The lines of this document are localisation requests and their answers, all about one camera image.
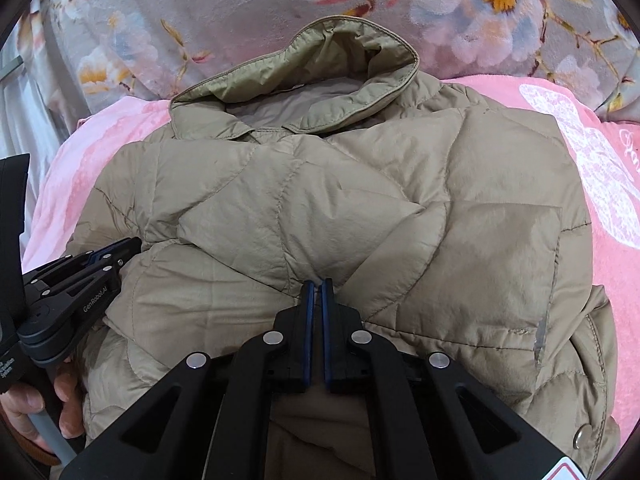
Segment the floral fabric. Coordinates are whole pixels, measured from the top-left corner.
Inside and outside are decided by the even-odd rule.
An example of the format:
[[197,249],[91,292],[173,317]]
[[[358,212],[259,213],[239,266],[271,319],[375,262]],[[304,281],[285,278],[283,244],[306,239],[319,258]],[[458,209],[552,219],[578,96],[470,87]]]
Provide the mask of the floral fabric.
[[[328,14],[367,16],[413,44],[439,78],[536,76],[607,120],[640,121],[638,40],[611,0],[40,0],[20,24],[52,107],[97,112],[129,95],[169,99],[286,45]],[[51,51],[59,49],[54,56]],[[76,93],[52,79],[69,79]]]

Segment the fingernail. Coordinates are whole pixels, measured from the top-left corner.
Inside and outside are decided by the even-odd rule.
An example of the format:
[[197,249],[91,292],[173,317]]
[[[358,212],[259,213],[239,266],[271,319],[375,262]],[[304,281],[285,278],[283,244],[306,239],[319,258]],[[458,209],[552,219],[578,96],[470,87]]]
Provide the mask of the fingernail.
[[38,395],[29,395],[27,396],[27,402],[34,410],[43,410],[44,409],[44,401],[41,396]]

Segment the metal rivet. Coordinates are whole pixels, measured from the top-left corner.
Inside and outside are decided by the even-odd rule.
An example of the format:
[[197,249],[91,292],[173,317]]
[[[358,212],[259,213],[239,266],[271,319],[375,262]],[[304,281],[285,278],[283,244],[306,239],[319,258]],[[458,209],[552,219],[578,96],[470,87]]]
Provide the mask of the metal rivet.
[[429,364],[434,368],[446,368],[450,362],[449,357],[441,352],[436,352],[429,356]]
[[591,424],[585,424],[580,427],[574,437],[574,449],[584,449],[587,447],[593,436],[593,428]]
[[366,345],[367,343],[371,343],[371,333],[366,330],[356,330],[351,334],[351,339],[354,343]]
[[279,345],[284,341],[284,336],[280,332],[272,330],[263,335],[262,340],[267,343],[267,345]]
[[202,368],[207,363],[207,356],[196,352],[187,357],[187,366],[189,368]]

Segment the white sticker with red border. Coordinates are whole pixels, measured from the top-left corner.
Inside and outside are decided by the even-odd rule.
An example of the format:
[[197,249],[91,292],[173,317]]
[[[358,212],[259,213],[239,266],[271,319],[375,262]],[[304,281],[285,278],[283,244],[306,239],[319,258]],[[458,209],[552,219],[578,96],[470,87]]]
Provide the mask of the white sticker with red border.
[[571,459],[564,457],[542,480],[585,480],[585,478]]

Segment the pink blanket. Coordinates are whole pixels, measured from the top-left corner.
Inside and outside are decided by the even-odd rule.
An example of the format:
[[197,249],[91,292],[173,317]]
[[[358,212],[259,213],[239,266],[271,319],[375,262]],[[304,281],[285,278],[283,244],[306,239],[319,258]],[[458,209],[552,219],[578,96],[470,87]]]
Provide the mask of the pink blanket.
[[[593,283],[610,297],[618,330],[614,417],[624,442],[640,417],[640,126],[601,123],[568,90],[546,80],[452,80],[509,107],[556,117],[580,171],[593,221]],[[62,255],[90,189],[118,149],[169,121],[168,102],[123,98],[91,117],[60,148],[45,180],[24,255],[30,270]]]

